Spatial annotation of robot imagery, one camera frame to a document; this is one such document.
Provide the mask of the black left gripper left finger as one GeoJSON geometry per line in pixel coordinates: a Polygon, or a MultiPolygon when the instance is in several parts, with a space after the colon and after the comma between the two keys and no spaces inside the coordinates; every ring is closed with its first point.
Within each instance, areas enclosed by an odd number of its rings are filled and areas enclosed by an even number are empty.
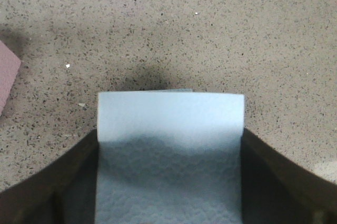
{"type": "Polygon", "coordinates": [[[94,223],[97,164],[92,130],[50,165],[1,192],[1,223],[94,223]]]}

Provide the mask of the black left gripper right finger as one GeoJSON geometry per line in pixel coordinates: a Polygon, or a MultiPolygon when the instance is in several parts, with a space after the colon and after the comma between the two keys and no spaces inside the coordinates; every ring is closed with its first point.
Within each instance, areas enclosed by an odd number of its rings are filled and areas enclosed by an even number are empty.
{"type": "Polygon", "coordinates": [[[241,183],[244,223],[336,223],[336,185],[248,129],[241,138],[241,183]]]}

